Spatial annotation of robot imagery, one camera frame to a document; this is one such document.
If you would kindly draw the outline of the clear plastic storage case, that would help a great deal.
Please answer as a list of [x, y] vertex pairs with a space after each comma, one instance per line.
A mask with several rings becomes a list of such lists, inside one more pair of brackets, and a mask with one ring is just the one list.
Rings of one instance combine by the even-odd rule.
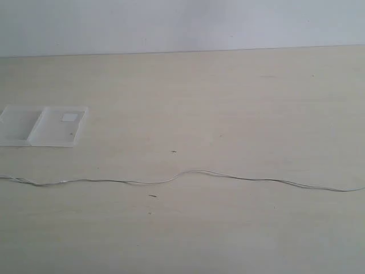
[[16, 106], [1, 111], [1, 146], [73, 147], [88, 115], [83, 106]]

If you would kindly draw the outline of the white wired earphones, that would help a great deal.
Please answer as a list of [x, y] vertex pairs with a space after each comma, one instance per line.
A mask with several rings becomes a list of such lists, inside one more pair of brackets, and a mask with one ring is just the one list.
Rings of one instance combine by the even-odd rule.
[[186, 174], [202, 174], [202, 175], [211, 176], [211, 177], [240, 180], [240, 181], [247, 181], [247, 182], [275, 182], [275, 183], [281, 183], [281, 184], [285, 184], [288, 186], [297, 187], [297, 188], [306, 189], [306, 190], [321, 190], [321, 191], [342, 192], [342, 193], [357, 192], [357, 191], [364, 190], [364, 187], [353, 188], [353, 189], [338, 189], [338, 188], [332, 188], [332, 187], [314, 186], [314, 185], [309, 185], [309, 184], [296, 183], [296, 182], [292, 182], [289, 180], [283, 180], [283, 179], [244, 178], [244, 177], [240, 177], [240, 176], [222, 174], [219, 172], [214, 172], [214, 171], [210, 171], [210, 170], [202, 170], [202, 169], [192, 169], [192, 170], [182, 171], [182, 172], [177, 173], [176, 175], [172, 176], [171, 178], [167, 178], [167, 179], [160, 180], [160, 181], [154, 181], [154, 182], [146, 182], [146, 181], [140, 181], [140, 180], [127, 180], [127, 179], [118, 180], [118, 179], [80, 178], [80, 179], [58, 180], [58, 181], [47, 182], [47, 183], [38, 183], [36, 181], [32, 181], [27, 178], [19, 178], [19, 177], [14, 177], [14, 176], [5, 175], [5, 174], [1, 174], [1, 180], [7, 180], [10, 182], [25, 184], [25, 185], [29, 185], [29, 186], [33, 186], [33, 187], [49, 187], [49, 186], [78, 183], [78, 182], [91, 182], [91, 183], [108, 182], [108, 183], [121, 183], [121, 184], [129, 184], [129, 185], [149, 186], [149, 185], [167, 184], [167, 183], [177, 180], [178, 178], [180, 178]]

